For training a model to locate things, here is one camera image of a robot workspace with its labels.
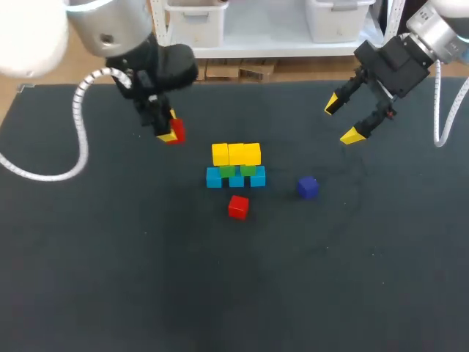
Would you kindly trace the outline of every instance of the yellow block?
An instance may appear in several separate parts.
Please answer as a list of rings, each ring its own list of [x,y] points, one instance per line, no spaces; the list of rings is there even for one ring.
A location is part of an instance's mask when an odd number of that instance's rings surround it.
[[[330,106],[331,106],[332,104],[334,104],[334,103],[337,101],[337,99],[339,99],[339,98],[337,97],[337,94],[336,94],[336,93],[332,94],[332,98],[329,100],[329,103],[327,104],[327,106],[326,106],[325,109],[324,109],[324,111],[325,111],[327,114],[332,115],[332,114],[328,111],[328,109],[330,108]]]
[[[171,129],[171,133],[162,134],[161,136],[157,136],[157,137],[165,143],[166,142],[177,141],[176,133],[174,132],[173,129]]]
[[[228,144],[212,144],[213,166],[229,165]]]
[[[244,164],[249,166],[261,164],[261,145],[259,143],[244,144]]]
[[[352,127],[345,135],[342,136],[342,138],[340,138],[340,141],[344,144],[352,144],[359,141],[363,141],[365,139],[365,137],[363,137],[361,134],[359,134],[359,132],[357,132],[355,127]]]
[[[228,144],[229,164],[244,165],[244,144]]]

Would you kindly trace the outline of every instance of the green block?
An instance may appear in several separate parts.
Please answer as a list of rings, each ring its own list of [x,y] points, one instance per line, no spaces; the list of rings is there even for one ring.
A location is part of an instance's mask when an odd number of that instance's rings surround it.
[[[242,176],[256,176],[256,166],[244,166],[241,165]]]
[[[220,166],[219,169],[221,178],[229,178],[236,175],[235,166]]]

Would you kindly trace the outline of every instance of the cardboard box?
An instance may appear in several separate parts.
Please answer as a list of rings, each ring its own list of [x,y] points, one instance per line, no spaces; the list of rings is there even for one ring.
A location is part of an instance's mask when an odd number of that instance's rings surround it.
[[[240,74],[256,81],[269,82],[277,62],[277,59],[244,59],[240,66]]]
[[[210,59],[207,63],[207,78],[239,78],[241,59]]]

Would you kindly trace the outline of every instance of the red cube held by gripper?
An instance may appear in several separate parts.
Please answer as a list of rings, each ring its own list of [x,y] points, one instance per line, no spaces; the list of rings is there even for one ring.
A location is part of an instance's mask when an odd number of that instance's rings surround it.
[[[249,199],[239,196],[233,196],[229,202],[228,215],[232,218],[245,220],[248,216]]]

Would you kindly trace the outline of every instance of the cyan block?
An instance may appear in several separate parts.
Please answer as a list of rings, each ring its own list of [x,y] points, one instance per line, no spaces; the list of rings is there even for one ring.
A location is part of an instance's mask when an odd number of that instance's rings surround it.
[[[244,177],[241,175],[240,167],[236,167],[234,177],[229,178],[229,186],[232,188],[244,187]]]
[[[208,188],[221,188],[223,185],[218,167],[207,167],[206,180]]]
[[[251,176],[251,187],[265,187],[265,167],[256,166],[256,175]]]

